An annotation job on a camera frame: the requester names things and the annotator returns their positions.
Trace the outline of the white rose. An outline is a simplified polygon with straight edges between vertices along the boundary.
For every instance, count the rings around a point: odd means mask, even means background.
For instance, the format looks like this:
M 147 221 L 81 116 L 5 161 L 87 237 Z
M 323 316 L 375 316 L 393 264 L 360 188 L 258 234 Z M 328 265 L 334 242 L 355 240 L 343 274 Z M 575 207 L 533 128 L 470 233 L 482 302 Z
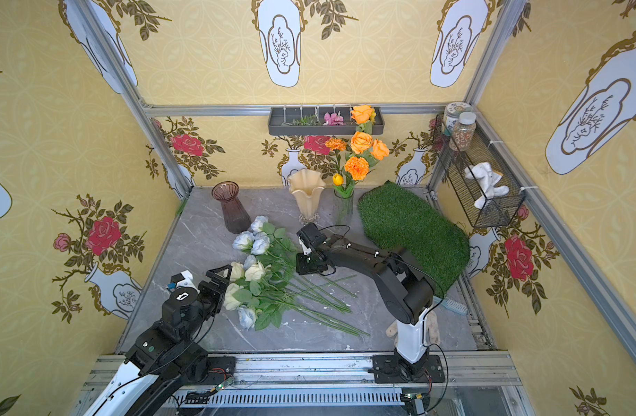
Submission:
M 232 247 L 237 251 L 250 252 L 255 241 L 255 235 L 252 232 L 241 232 L 233 241 Z
M 238 322 L 245 329 L 254 329 L 257 322 L 257 313 L 250 308 L 238 308 Z
M 260 256 L 265 254 L 270 247 L 269 236 L 265 232 L 260 232 L 255 235 L 253 240 L 250 254 L 254 256 Z
M 243 268 L 245 270 L 248 270 L 248 268 L 252 267 L 252 265 L 255 265 L 257 263 L 257 259 L 254 255 L 249 255 L 243 263 Z
M 264 225 L 269 222 L 269 218 L 266 216 L 257 216 L 250 225 L 249 231 L 253 234 L 259 234 L 263 231 Z

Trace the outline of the white rose top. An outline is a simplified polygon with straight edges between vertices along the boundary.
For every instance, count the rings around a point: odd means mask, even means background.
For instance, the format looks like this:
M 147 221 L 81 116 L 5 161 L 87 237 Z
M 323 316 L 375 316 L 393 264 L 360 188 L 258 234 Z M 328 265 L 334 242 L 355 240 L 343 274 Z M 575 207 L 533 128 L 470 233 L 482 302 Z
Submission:
M 266 216 L 257 216 L 250 225 L 249 231 L 253 234 L 259 234 L 263 231 L 264 225 L 269 222 L 269 218 Z

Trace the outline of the yellow orange tulip stem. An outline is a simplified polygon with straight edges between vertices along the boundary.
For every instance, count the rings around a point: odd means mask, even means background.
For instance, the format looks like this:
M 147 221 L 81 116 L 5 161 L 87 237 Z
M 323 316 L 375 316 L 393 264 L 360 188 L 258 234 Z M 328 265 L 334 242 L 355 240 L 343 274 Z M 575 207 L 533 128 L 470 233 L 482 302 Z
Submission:
M 344 175 L 336 173 L 333 176 L 333 185 L 336 196 L 342 199 L 348 199 L 353 196 L 356 182 L 349 173 L 345 173 Z

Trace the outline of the small orange marigold stem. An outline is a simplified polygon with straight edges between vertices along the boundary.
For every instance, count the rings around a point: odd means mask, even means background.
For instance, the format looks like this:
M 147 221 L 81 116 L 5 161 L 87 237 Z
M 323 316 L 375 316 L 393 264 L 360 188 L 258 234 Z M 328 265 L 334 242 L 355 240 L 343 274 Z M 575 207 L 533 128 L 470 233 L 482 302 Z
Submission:
M 349 198 L 354 193 L 358 182 L 365 180 L 369 174 L 369 164 L 365 158 L 351 157 L 344 166 L 344 196 Z

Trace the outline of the orange marigold flower stem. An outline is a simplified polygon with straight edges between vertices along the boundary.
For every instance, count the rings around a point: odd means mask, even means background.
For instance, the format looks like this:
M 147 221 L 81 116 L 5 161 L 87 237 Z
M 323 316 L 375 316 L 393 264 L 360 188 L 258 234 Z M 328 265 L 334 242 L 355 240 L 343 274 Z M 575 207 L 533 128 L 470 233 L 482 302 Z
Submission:
M 344 175 L 343 171 L 343 157 L 347 154 L 347 142 L 342 139 L 338 139 L 336 137 L 332 137 L 328 139 L 326 142 L 326 147 L 329 150 L 328 156 L 330 157 L 330 170 L 333 173 L 333 176 L 336 173 L 340 173 Z

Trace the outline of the orange rose stem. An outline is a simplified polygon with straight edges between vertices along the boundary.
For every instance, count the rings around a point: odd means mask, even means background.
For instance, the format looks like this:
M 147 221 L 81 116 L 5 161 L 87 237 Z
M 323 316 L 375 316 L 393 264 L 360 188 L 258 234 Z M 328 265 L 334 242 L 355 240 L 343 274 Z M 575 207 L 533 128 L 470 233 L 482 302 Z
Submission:
M 350 114 L 359 132 L 366 133 L 367 135 L 373 134 L 373 126 L 375 125 L 375 118 L 377 116 L 373 107 L 368 105 L 354 106 L 350 110 Z
M 362 155 L 373 145 L 373 138 L 368 133 L 357 131 L 350 141 L 350 149 L 354 154 Z
M 371 172 L 373 168 L 387 156 L 390 151 L 387 145 L 381 140 L 373 140 L 369 149 L 365 150 L 361 157 L 368 163 L 368 172 Z

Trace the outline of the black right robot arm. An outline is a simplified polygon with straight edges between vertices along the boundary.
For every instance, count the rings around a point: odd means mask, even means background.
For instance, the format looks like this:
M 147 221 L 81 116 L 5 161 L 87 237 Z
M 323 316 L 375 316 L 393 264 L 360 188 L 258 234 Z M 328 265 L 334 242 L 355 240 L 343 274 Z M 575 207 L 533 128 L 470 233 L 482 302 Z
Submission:
M 432 355 L 426 318 L 438 284 L 417 264 L 410 251 L 381 251 L 356 244 L 344 235 L 314 223 L 297 232 L 302 253 L 296 255 L 299 275 L 327 275 L 347 268 L 370 277 L 387 311 L 396 319 L 398 341 L 391 355 L 375 355 L 370 374 L 378 384 L 445 383 L 448 367 Z

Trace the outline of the white rose bottom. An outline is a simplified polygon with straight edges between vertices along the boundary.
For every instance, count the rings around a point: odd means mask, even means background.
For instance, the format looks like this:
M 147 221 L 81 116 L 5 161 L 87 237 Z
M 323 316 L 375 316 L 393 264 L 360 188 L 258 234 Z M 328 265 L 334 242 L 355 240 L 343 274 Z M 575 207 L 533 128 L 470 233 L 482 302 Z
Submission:
M 238 322 L 245 329 L 254 329 L 257 322 L 257 313 L 250 308 L 238 308 Z

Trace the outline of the cream ruffled vase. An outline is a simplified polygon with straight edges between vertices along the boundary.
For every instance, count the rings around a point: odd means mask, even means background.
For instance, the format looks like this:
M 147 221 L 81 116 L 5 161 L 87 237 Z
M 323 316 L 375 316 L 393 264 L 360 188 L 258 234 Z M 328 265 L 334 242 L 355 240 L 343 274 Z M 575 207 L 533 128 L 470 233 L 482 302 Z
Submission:
M 289 176 L 289 183 L 290 193 L 294 196 L 300 211 L 300 221 L 303 224 L 316 221 L 321 194 L 327 186 L 323 174 L 302 169 Z

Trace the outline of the green artificial grass mat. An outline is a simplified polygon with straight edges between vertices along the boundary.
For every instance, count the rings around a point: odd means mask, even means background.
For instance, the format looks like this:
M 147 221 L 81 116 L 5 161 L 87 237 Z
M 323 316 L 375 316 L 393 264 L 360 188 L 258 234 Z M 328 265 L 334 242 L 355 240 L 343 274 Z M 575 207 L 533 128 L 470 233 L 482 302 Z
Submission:
M 443 217 L 426 199 L 387 182 L 358 200 L 365 235 L 378 247 L 403 247 L 420 268 L 448 291 L 470 259 L 466 233 Z

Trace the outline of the beige work glove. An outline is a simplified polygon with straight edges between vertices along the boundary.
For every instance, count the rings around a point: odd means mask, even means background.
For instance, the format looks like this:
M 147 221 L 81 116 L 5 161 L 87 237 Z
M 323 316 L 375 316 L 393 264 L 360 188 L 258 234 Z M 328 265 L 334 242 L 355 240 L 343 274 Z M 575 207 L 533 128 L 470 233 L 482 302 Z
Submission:
M 394 321 L 385 330 L 385 335 L 394 340 L 395 346 L 404 344 L 418 347 L 440 343 L 438 317 L 435 312 L 429 312 L 422 315 L 417 324 Z

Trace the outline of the pink flower in planter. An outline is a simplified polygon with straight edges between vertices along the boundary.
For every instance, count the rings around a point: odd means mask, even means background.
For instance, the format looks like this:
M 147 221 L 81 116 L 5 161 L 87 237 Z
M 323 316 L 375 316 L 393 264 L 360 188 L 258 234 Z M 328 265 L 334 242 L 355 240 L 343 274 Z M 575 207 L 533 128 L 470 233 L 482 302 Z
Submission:
M 324 115 L 325 126 L 343 126 L 344 124 L 344 118 L 340 112 L 326 113 Z

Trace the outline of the teal brush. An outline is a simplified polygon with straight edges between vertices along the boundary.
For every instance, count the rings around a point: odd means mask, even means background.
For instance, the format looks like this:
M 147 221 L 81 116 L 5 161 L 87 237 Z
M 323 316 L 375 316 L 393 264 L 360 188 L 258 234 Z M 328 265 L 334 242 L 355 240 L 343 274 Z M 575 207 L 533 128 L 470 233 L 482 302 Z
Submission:
M 459 303 L 453 299 L 444 299 L 437 296 L 434 296 L 433 300 L 436 305 L 442 306 L 455 314 L 463 315 L 463 317 L 468 314 L 468 308 L 463 303 Z

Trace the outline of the jar with white lid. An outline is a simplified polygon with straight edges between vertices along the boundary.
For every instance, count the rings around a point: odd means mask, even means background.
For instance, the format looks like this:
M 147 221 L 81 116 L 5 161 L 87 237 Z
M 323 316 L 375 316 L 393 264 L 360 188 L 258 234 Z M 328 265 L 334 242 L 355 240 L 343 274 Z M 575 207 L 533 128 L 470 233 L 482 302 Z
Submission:
M 477 115 L 473 112 L 463 112 L 452 130 L 449 147 L 453 151 L 465 152 L 472 143 L 472 137 L 477 127 Z

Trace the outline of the grey wall planter shelf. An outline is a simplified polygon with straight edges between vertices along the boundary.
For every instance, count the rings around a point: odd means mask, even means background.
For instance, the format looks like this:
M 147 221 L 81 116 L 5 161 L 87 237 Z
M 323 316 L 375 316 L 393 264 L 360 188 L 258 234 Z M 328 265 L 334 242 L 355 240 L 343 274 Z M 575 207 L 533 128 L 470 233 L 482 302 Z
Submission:
M 269 111 L 267 126 L 272 136 L 290 135 L 352 135 L 357 125 L 351 119 L 349 105 L 284 105 L 272 107 Z M 343 126 L 325 126 L 326 113 L 340 112 L 344 118 Z

